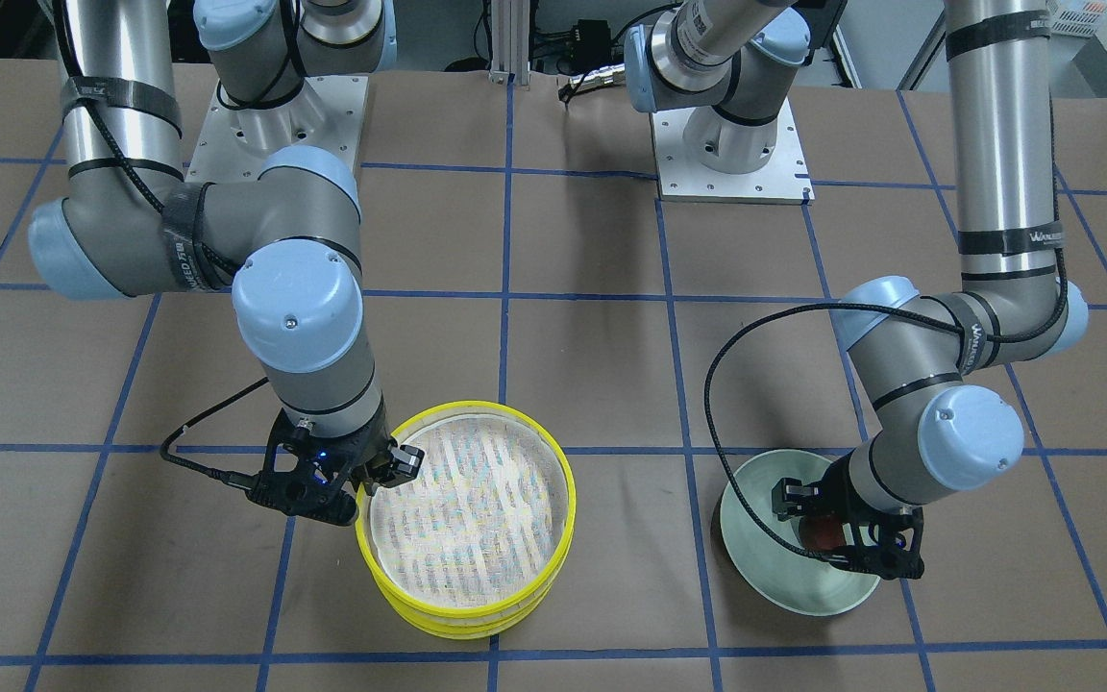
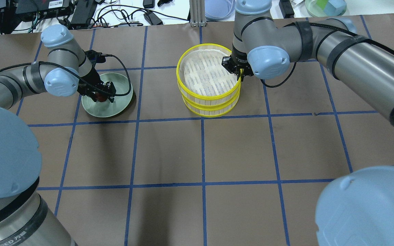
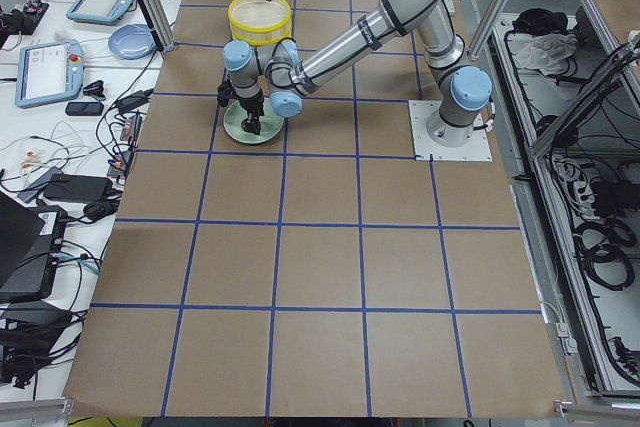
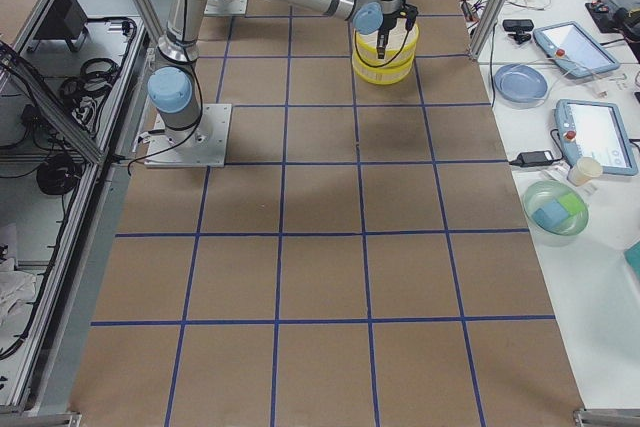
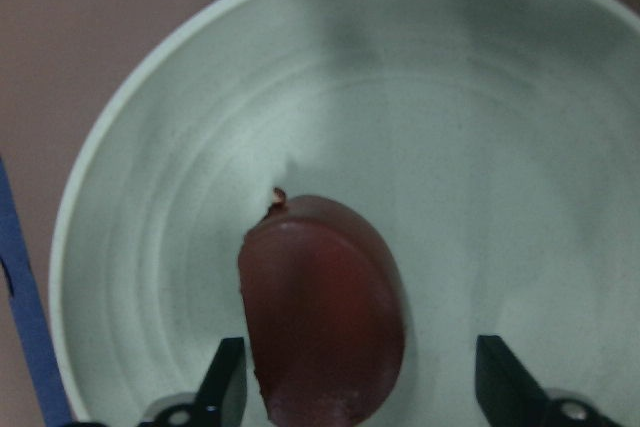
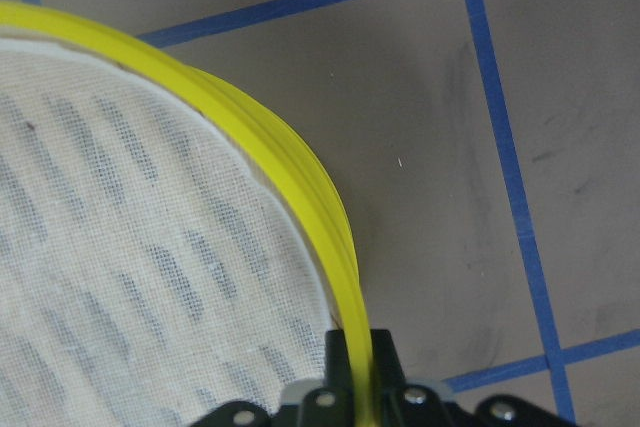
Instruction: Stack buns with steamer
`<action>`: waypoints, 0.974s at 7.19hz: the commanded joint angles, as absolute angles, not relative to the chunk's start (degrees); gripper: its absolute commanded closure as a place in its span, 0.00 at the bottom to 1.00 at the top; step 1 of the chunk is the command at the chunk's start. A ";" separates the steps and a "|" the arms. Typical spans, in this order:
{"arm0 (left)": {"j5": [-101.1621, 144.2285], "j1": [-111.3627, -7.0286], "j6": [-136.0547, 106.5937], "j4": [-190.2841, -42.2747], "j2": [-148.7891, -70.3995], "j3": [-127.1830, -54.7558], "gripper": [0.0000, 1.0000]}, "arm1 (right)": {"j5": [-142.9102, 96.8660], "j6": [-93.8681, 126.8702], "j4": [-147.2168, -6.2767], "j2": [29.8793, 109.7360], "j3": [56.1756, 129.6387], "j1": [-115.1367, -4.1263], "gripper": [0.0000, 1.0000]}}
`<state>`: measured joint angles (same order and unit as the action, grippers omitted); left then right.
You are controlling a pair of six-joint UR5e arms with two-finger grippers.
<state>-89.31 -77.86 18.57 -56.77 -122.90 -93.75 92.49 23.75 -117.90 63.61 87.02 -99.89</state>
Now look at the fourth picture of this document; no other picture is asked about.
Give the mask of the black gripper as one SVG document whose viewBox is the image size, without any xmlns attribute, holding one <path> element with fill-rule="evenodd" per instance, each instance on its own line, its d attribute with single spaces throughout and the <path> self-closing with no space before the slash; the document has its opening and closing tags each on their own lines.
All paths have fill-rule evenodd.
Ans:
<svg viewBox="0 0 640 427">
<path fill-rule="evenodd" d="M 411 31 L 418 16 L 418 8 L 407 0 L 376 0 L 381 8 L 381 22 L 377 28 L 376 52 L 379 60 L 386 56 L 390 32 L 396 27 L 397 20 L 405 20 L 405 30 Z"/>
</svg>

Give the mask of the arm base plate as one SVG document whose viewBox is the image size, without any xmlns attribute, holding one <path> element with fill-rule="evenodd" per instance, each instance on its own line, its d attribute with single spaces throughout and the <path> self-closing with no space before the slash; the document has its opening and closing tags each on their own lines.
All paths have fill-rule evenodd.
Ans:
<svg viewBox="0 0 640 427">
<path fill-rule="evenodd" d="M 206 103 L 200 124 L 191 133 L 166 129 L 157 113 L 154 128 L 161 133 L 150 137 L 144 163 L 155 168 L 223 167 L 231 116 L 231 104 Z"/>
</svg>

